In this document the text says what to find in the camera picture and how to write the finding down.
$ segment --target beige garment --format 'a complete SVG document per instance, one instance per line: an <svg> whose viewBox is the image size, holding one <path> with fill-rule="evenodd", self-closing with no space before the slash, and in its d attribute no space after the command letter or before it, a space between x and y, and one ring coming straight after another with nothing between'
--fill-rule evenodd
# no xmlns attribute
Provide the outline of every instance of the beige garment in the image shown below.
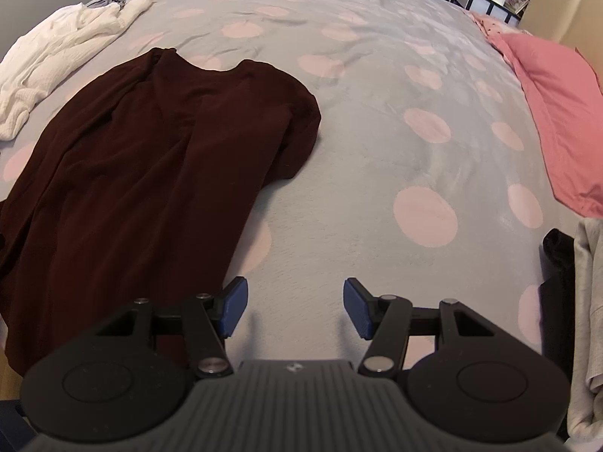
<svg viewBox="0 0 603 452"><path fill-rule="evenodd" d="M8 365L4 350L0 349L0 400L19 398L23 378Z"/></svg>
<svg viewBox="0 0 603 452"><path fill-rule="evenodd" d="M603 438L603 219L583 219L574 241L576 334L568 433Z"/></svg>

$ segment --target bed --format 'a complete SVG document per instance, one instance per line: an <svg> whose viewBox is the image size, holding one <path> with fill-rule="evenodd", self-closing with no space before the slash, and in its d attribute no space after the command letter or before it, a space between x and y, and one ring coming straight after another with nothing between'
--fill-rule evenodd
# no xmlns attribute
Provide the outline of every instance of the bed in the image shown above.
<svg viewBox="0 0 603 452"><path fill-rule="evenodd" d="M250 288L227 344L235 365L358 363L366 342L342 304L350 276L418 306L459 299L539 348L539 246L576 217L552 195L519 81L460 8L156 0L0 145L0 197L79 89L155 46L206 69L268 62L304 83L323 116L303 170L260 193L226 276L244 275ZM405 365L432 350L430 339L412 338Z"/></svg>

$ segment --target clothing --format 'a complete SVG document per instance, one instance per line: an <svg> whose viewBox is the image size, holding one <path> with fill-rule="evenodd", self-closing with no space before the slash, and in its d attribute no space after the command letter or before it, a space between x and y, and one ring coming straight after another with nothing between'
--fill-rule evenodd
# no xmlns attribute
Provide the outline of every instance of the clothing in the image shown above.
<svg viewBox="0 0 603 452"><path fill-rule="evenodd" d="M95 2L90 2L86 6L88 8L100 8L102 6L107 6L110 3L117 3L120 9L124 9L126 0L96 0Z"/></svg>
<svg viewBox="0 0 603 452"><path fill-rule="evenodd" d="M552 274L539 288L542 355L557 364L568 381L574 368L574 238L551 229L542 241ZM566 440L565 418L557 436Z"/></svg>
<svg viewBox="0 0 603 452"><path fill-rule="evenodd" d="M603 438L603 220L580 221L574 242L576 337L568 432Z"/></svg>
<svg viewBox="0 0 603 452"><path fill-rule="evenodd" d="M84 87L0 209L10 366L135 298L218 291L258 192L297 173L319 122L299 81L249 60L206 71L152 49Z"/></svg>
<svg viewBox="0 0 603 452"><path fill-rule="evenodd" d="M116 40L153 0L66 6L19 37L0 63L0 140L13 139L35 104Z"/></svg>

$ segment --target dark blue object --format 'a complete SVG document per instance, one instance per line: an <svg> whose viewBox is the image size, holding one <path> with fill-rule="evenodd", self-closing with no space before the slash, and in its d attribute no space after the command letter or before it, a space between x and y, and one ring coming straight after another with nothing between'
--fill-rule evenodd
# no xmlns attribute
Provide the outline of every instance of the dark blue object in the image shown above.
<svg viewBox="0 0 603 452"><path fill-rule="evenodd" d="M369 306L374 299L355 278L348 278L343 284L343 306L360 338L371 340L375 335L375 326L371 320Z"/></svg>
<svg viewBox="0 0 603 452"><path fill-rule="evenodd" d="M234 283L234 287L226 287L224 289L225 292L228 292L223 299L222 318L218 323L218 335L222 338L232 336L240 317L247 307L247 298L249 296L247 280L243 277L236 277L232 283Z"/></svg>
<svg viewBox="0 0 603 452"><path fill-rule="evenodd" d="M17 452L35 437L19 400L0 401L0 452Z"/></svg>

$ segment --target bed sheet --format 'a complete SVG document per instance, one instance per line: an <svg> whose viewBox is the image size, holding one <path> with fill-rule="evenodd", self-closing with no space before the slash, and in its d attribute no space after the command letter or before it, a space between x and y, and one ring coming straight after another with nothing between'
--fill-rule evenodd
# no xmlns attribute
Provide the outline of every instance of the bed sheet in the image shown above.
<svg viewBox="0 0 603 452"><path fill-rule="evenodd" d="M553 198L519 82L462 10L443 0L156 0L0 146L0 198L79 89L154 46L206 69L270 63L323 114L308 163L260 193L231 264L227 278L245 275L250 287L228 342L234 362L357 363L367 344L344 312L349 276L415 305L459 299L538 349L539 245L572 216ZM429 338L411 340L407 365L432 350Z"/></svg>

